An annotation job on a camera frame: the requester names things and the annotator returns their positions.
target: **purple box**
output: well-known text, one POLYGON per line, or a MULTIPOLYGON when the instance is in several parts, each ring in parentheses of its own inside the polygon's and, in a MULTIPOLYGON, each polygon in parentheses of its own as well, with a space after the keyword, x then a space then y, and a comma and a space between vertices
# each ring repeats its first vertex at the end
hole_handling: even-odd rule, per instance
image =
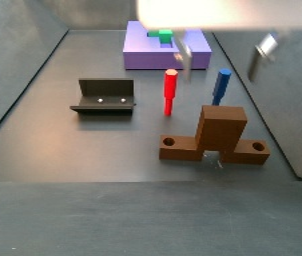
MULTIPOLYGON (((211 48, 199 29, 187 30, 184 43, 192 51, 191 69, 205 69, 209 65, 211 48)), ((125 69, 183 69, 175 60, 173 53, 179 52, 172 38, 173 47, 160 47, 157 37, 148 37, 147 30, 139 21, 128 21, 124 39, 124 68, 125 69)))

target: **black metal bracket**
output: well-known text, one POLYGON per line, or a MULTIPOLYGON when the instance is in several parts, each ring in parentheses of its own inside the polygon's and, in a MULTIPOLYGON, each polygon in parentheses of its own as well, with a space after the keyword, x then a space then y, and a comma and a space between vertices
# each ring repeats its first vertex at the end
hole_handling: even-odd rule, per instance
POLYGON ((133 80, 128 78, 80 78, 81 100, 69 108, 80 114, 133 111, 133 80))

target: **brown block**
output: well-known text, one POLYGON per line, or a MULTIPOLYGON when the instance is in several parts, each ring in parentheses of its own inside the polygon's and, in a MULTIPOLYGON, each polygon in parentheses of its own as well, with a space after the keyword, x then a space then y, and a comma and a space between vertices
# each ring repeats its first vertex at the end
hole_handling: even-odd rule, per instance
POLYGON ((241 107, 201 106, 195 135, 199 149, 233 151, 245 123, 241 107))
POLYGON ((201 155, 193 137, 160 135, 159 159, 200 161, 201 155))
POLYGON ((220 162, 261 165, 269 156, 263 140, 239 140, 233 152, 220 152, 220 162))

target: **hole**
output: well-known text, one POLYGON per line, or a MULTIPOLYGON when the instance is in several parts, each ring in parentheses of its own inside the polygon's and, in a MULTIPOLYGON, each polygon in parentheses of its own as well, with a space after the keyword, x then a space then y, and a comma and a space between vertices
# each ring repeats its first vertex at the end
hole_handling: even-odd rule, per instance
POLYGON ((160 48, 172 48, 171 43, 160 43, 160 48))
POLYGON ((175 140, 172 138, 164 138, 163 143, 165 146, 173 146, 175 140))
POLYGON ((261 143, 259 142, 253 142, 252 143, 252 148, 256 150, 256 151, 263 151, 264 150, 264 146, 261 143))

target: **gray floor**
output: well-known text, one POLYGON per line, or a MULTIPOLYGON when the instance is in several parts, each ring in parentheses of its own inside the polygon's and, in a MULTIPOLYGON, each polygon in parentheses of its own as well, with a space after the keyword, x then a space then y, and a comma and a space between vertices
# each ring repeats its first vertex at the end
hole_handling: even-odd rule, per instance
POLYGON ((245 109, 244 137, 267 140, 264 166, 157 160, 159 134, 193 134, 229 67, 207 37, 211 68, 179 79, 164 118, 163 72, 124 71, 124 32, 66 35, 0 126, 0 255, 302 255, 302 181, 236 76, 223 104, 245 109), (131 119, 77 117, 78 77, 135 79, 131 119))
POLYGON ((291 179, 291 170, 263 126, 236 75, 221 105, 243 106, 248 139, 264 139, 271 157, 264 166, 159 161, 160 134, 192 136, 200 106, 211 104, 217 70, 229 67, 216 41, 209 69, 193 71, 191 84, 179 76, 172 116, 163 115, 164 71, 125 71, 124 31, 72 31, 60 44, 12 114, 0 126, 0 181, 195 181, 223 175, 236 179, 291 179), (80 117, 69 105, 80 101, 77 79, 129 77, 135 111, 128 117, 80 117))

